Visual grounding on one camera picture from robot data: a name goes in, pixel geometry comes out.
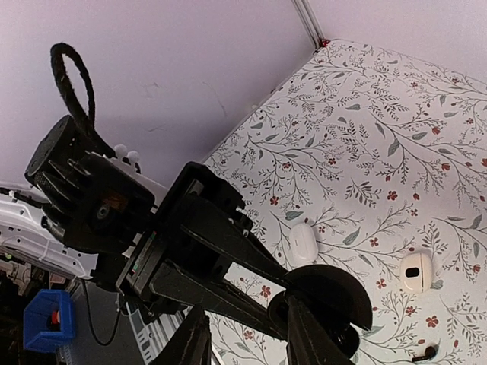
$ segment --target wall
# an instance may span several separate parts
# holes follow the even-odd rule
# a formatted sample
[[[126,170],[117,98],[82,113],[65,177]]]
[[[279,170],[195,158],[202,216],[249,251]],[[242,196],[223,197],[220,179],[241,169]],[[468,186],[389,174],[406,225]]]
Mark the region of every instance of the wall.
[[[394,49],[487,81],[483,0],[309,0],[326,37]]]
[[[23,181],[40,139],[66,114],[50,71],[54,43],[73,45],[88,67],[99,133],[139,151],[145,174],[166,185],[313,52],[291,0],[121,4],[2,2],[0,180]]]

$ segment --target gray floor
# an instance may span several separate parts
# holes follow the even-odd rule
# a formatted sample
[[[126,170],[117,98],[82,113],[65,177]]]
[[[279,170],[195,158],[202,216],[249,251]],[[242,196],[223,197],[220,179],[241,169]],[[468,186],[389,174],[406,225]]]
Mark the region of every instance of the gray floor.
[[[115,340],[109,347],[99,346],[91,336],[88,327],[88,312],[82,289],[73,295],[75,301],[77,337],[70,347],[74,365],[143,365],[129,320],[120,318]],[[107,293],[94,285],[88,285],[91,315],[97,337],[107,341],[116,318],[116,294]]]

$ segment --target blue bin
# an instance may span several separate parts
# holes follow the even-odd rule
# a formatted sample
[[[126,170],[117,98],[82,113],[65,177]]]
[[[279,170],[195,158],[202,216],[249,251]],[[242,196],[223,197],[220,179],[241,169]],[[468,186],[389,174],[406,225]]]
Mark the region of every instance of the blue bin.
[[[48,318],[59,311],[61,331],[47,328]],[[41,290],[24,311],[24,349],[44,354],[54,353],[59,346],[75,338],[75,313],[69,293]]]

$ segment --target red flower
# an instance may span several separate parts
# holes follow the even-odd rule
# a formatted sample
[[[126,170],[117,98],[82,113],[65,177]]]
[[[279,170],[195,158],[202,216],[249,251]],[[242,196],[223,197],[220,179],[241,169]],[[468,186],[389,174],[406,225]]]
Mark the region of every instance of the red flower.
[[[389,195],[387,196],[387,200],[395,201],[396,198],[397,198],[397,192],[396,191],[389,192]]]
[[[253,333],[252,331],[245,331],[243,333],[243,337],[246,339],[246,340],[253,340]]]
[[[376,281],[375,284],[378,286],[379,289],[382,289],[383,287],[387,286],[384,279],[381,279],[380,281]]]
[[[436,316],[428,317],[426,319],[426,322],[428,323],[428,327],[432,327],[432,328],[436,327],[436,325],[439,323]]]
[[[408,306],[406,308],[406,315],[411,316],[412,314],[416,313],[416,308],[413,306]]]
[[[271,296],[271,288],[267,287],[266,285],[263,285],[262,291],[260,292],[260,295],[264,296],[264,298],[270,297]]]

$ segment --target floral tablecloth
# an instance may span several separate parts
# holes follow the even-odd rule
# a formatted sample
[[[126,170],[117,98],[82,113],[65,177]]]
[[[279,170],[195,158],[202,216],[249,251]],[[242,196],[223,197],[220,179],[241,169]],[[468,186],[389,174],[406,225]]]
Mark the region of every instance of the floral tablecloth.
[[[487,87],[411,57],[332,41],[207,161],[244,196],[255,232],[286,268],[290,227],[308,222],[317,262],[352,273],[374,306],[358,364],[487,359]],[[430,291],[400,291],[399,262],[434,263]],[[266,305],[280,291],[234,266]],[[225,363],[284,365],[285,342],[212,316]]]

